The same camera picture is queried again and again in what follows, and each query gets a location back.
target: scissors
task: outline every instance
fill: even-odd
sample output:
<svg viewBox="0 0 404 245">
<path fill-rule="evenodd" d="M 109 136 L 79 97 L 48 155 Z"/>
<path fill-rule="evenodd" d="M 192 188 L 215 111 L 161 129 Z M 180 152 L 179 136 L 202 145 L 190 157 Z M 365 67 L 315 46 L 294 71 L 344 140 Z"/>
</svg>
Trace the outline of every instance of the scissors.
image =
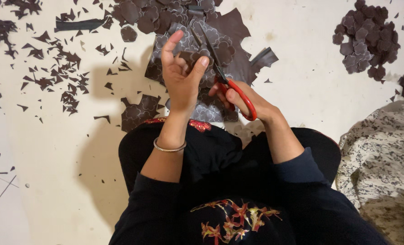
<svg viewBox="0 0 404 245">
<path fill-rule="evenodd" d="M 246 118 L 249 121 L 254 121 L 256 120 L 256 110 L 255 107 L 253 106 L 252 102 L 249 100 L 249 98 L 246 96 L 246 94 L 240 89 L 239 86 L 237 86 L 232 80 L 227 80 L 225 73 L 223 72 L 223 69 L 221 68 L 221 63 L 220 60 L 218 59 L 217 53 L 214 50 L 214 47 L 212 46 L 212 44 L 210 43 L 205 31 L 202 28 L 202 25 L 200 25 L 202 33 L 204 35 L 204 38 L 206 40 L 206 46 L 208 47 L 208 51 L 211 54 L 211 57 L 214 59 L 214 65 L 213 65 L 213 69 L 214 72 L 216 73 L 216 77 L 215 77 L 215 83 L 219 83 L 221 92 L 223 93 L 223 95 L 225 95 L 226 97 L 226 92 L 228 91 L 226 85 L 235 90 L 241 97 L 241 99 L 244 101 L 244 103 L 246 104 L 247 108 L 249 109 L 249 115 L 244 114 L 243 112 L 241 112 L 241 114 L 243 114 L 243 117 Z M 193 33 L 194 39 L 196 40 L 196 42 L 198 43 L 199 47 L 202 45 L 202 41 L 200 40 L 199 36 L 196 34 L 196 32 L 194 31 L 193 27 L 190 26 L 191 32 Z M 229 103 L 229 108 L 230 109 L 235 109 L 235 105 Z"/>
</svg>

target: person's left hand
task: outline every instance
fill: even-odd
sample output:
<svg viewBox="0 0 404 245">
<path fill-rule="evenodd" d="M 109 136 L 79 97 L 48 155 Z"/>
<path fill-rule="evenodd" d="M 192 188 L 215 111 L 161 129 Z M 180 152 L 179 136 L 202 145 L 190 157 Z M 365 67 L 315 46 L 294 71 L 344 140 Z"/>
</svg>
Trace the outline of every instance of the person's left hand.
<svg viewBox="0 0 404 245">
<path fill-rule="evenodd" d="M 196 105 L 199 83 L 209 64 L 206 56 L 194 65 L 193 70 L 188 74 L 188 65 L 179 54 L 173 57 L 173 49 L 183 37 L 181 30 L 175 32 L 166 42 L 161 51 L 161 62 L 163 64 L 163 78 L 170 96 L 170 112 L 184 113 L 190 115 Z"/>
</svg>

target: red scissors handle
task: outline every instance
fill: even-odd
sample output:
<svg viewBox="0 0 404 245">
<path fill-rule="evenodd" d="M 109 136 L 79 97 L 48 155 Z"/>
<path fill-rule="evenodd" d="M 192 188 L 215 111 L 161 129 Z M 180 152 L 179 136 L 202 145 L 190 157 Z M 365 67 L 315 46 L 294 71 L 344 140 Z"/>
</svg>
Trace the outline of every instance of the red scissors handle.
<svg viewBox="0 0 404 245">
<path fill-rule="evenodd" d="M 226 96 L 226 92 L 228 91 L 228 89 L 226 88 L 226 86 L 222 83 L 219 82 L 220 85 L 220 89 L 221 92 Z M 252 102 L 250 102 L 250 99 L 246 96 L 246 94 L 241 90 L 241 88 L 239 86 L 237 86 L 237 84 L 235 84 L 232 80 L 228 81 L 228 86 L 229 88 L 235 90 L 241 97 L 241 99 L 244 101 L 244 103 L 247 106 L 247 109 L 249 109 L 249 115 L 244 114 L 243 112 L 241 112 L 241 114 L 243 114 L 243 117 L 246 118 L 249 121 L 254 121 L 256 120 L 256 110 L 255 107 L 253 106 Z M 235 105 L 228 102 L 229 103 L 229 108 L 233 109 L 235 108 Z"/>
</svg>

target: lap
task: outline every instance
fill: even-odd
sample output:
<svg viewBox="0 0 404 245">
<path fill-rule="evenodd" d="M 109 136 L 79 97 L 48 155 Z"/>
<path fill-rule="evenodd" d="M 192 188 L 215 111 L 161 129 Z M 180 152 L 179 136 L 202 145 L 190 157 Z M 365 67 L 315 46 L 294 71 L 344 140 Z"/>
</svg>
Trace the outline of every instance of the lap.
<svg viewBox="0 0 404 245">
<path fill-rule="evenodd" d="M 162 126 L 163 123 L 142 124 L 120 143 L 119 158 L 128 192 L 133 190 L 137 172 L 150 156 L 153 141 L 159 136 Z M 264 132 L 242 150 L 241 140 L 221 128 L 211 126 L 204 132 L 200 127 L 199 130 L 196 128 L 187 127 L 187 147 L 184 150 L 181 198 L 185 199 L 186 205 L 191 208 L 224 194 L 259 199 L 270 196 L 267 194 L 273 192 L 273 188 L 268 169 L 273 162 Z M 332 183 L 341 160 L 338 145 L 311 129 L 292 130 L 303 147 L 311 148 L 319 169 Z"/>
</svg>

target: black clothing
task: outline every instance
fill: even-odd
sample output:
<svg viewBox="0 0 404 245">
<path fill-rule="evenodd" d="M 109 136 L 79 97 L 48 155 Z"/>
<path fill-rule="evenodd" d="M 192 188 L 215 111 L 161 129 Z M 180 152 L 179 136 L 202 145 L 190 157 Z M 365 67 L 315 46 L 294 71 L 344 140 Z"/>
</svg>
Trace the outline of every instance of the black clothing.
<svg viewBox="0 0 404 245">
<path fill-rule="evenodd" d="M 273 164 L 265 133 L 241 150 L 241 140 L 218 127 L 188 126 L 177 184 L 137 174 L 162 125 L 142 124 L 120 144 L 130 198 L 111 245 L 387 244 L 330 188 L 341 156 L 319 132 L 293 128 L 305 152 Z"/>
</svg>

